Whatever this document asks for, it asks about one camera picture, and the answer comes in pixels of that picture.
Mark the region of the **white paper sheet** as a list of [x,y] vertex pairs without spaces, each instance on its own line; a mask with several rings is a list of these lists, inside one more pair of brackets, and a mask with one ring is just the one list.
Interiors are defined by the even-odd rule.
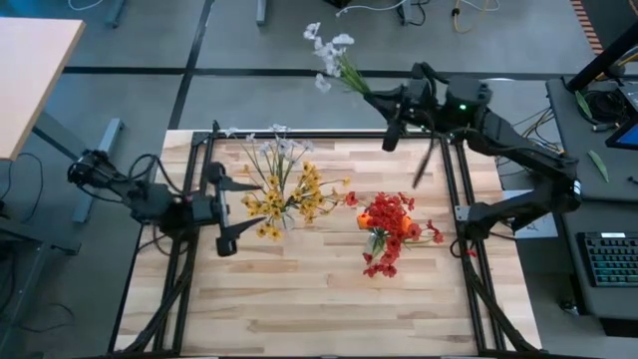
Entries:
[[553,220],[539,219],[514,233],[517,240],[557,237],[556,224]]

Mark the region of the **grey power strip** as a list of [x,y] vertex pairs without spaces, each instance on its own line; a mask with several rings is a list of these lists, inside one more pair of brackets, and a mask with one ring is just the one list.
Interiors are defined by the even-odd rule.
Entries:
[[[425,6],[430,3],[431,0],[404,0],[396,8],[400,24],[402,26],[423,26],[427,21]],[[417,12],[420,13],[420,18],[416,17],[413,8],[416,8]]]

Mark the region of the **yellow veined flower spray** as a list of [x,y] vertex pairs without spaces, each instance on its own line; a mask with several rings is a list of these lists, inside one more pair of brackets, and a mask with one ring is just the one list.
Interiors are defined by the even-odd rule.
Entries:
[[249,217],[264,217],[264,220],[257,226],[257,236],[279,241],[284,232],[281,226],[282,213],[291,212],[296,208],[291,203],[291,195],[285,196],[279,187],[278,176],[268,176],[264,186],[262,197],[259,197],[256,192],[250,191],[240,202],[246,207]]

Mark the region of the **light wood side table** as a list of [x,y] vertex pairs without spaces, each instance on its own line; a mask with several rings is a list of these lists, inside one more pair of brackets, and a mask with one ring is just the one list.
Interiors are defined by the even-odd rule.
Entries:
[[32,134],[75,161],[87,146],[45,105],[83,31],[81,20],[0,17],[0,160]]

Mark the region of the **black tablet blue screen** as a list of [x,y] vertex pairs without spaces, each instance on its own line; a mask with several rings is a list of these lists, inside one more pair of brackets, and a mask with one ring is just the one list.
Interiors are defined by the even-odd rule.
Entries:
[[638,151],[638,119],[620,126],[606,141],[607,148]]

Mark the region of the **orange-red flower bunch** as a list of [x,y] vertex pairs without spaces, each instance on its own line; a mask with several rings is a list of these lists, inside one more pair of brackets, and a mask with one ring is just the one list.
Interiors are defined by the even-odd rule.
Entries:
[[[354,191],[350,191],[345,196],[345,204],[351,207],[361,205],[363,212],[365,212],[367,206],[374,200],[372,197],[370,200],[365,200],[359,197]],[[443,232],[433,224],[431,219],[426,220],[424,223],[418,223],[412,219],[413,223],[406,234],[406,237],[400,239],[395,236],[391,236],[387,231],[382,228],[371,228],[368,231],[384,232],[386,235],[385,250],[379,255],[373,257],[371,254],[365,252],[362,253],[366,268],[363,270],[363,274],[371,278],[376,275],[383,275],[385,277],[392,278],[398,273],[396,262],[401,257],[402,249],[410,249],[412,246],[428,245],[428,244],[442,244],[445,241]]]

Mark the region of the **black metal table frame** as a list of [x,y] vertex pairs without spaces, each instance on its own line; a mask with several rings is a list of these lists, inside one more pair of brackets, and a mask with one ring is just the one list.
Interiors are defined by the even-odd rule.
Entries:
[[[414,221],[456,237],[454,209],[497,202],[502,191],[491,158],[437,150],[418,188],[413,173],[428,141],[414,134],[393,153],[381,132],[313,131],[306,155],[329,181],[349,178],[363,196],[402,191]],[[235,255],[221,258],[218,231],[202,230],[187,308],[168,315],[163,349],[198,357],[473,355],[495,342],[490,319],[473,322],[463,268],[446,244],[404,250],[392,278],[364,274],[367,239],[357,210],[338,206],[306,224],[296,218],[278,241],[243,234]]]

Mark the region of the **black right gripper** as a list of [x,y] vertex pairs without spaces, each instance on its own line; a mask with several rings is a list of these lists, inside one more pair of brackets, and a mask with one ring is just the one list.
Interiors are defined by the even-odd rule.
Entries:
[[437,83],[446,84],[447,79],[428,63],[421,62],[413,65],[406,85],[365,95],[368,103],[386,118],[388,129],[382,144],[385,152],[395,150],[406,124],[422,127],[427,122],[427,111],[438,104]]

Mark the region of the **backlit black keyboard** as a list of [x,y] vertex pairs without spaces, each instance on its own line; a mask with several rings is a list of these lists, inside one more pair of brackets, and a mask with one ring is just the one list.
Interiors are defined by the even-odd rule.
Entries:
[[593,287],[638,287],[638,232],[578,232]]

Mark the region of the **dark grey desk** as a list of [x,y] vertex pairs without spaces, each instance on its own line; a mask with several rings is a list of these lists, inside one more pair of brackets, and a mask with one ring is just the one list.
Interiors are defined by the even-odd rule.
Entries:
[[638,204],[586,201],[559,217],[572,272],[569,275],[578,309],[597,318],[638,320],[638,287],[593,287],[584,267],[578,232],[638,232]]

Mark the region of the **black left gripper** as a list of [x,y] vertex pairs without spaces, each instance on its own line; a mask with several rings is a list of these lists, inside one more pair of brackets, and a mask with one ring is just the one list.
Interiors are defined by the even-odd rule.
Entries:
[[256,217],[247,221],[230,225],[229,205],[226,200],[228,191],[261,190],[260,185],[251,183],[239,183],[226,174],[224,165],[212,162],[207,165],[202,173],[207,183],[214,188],[213,195],[198,194],[192,199],[193,223],[200,226],[217,224],[219,237],[215,240],[217,254],[221,257],[231,256],[237,252],[236,240],[240,235],[264,220],[264,217]]

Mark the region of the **grey side table leg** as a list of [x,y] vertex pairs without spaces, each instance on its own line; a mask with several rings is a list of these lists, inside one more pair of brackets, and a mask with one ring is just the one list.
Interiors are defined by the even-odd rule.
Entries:
[[32,132],[72,161],[68,168],[68,180],[83,191],[73,213],[73,222],[83,223],[89,217],[95,191],[85,189],[85,186],[105,184],[107,176],[115,173],[114,170],[108,170],[111,165],[109,154],[123,128],[124,123],[119,118],[111,119],[98,146],[90,149],[78,136],[46,112],[36,121]]

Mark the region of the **green leaf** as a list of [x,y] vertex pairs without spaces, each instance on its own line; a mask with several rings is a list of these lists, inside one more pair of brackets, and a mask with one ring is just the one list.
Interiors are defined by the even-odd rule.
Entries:
[[577,103],[577,106],[578,106],[578,110],[579,110],[579,113],[581,114],[581,116],[586,121],[592,121],[593,120],[592,113],[591,113],[589,105],[587,104],[584,96],[579,91],[575,91],[574,92],[574,96],[575,96],[576,103]]
[[599,156],[599,154],[597,154],[595,151],[588,151],[587,154],[589,158],[591,159],[591,161],[593,162],[593,164],[596,166],[603,180],[605,182],[609,182],[609,173],[608,173],[607,167],[604,161],[602,160],[602,158]]

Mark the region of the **white artificial flower bunch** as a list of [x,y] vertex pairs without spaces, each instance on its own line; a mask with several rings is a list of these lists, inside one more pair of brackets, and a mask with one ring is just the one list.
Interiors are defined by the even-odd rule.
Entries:
[[249,165],[245,165],[243,171],[255,184],[262,186],[261,192],[268,176],[278,176],[279,187],[285,196],[289,196],[303,174],[304,162],[301,159],[314,150],[314,144],[290,139],[290,129],[283,125],[273,124],[268,131],[273,136],[269,141],[260,142],[256,133],[245,137],[245,145],[240,146],[248,156]]
[[341,33],[330,41],[324,41],[319,35],[320,28],[321,23],[314,22],[303,31],[303,38],[313,43],[313,55],[324,65],[324,69],[315,76],[315,87],[321,93],[327,93],[332,88],[330,80],[336,80],[351,92],[370,93],[367,81],[347,56],[347,50],[355,44],[355,40],[349,34]]

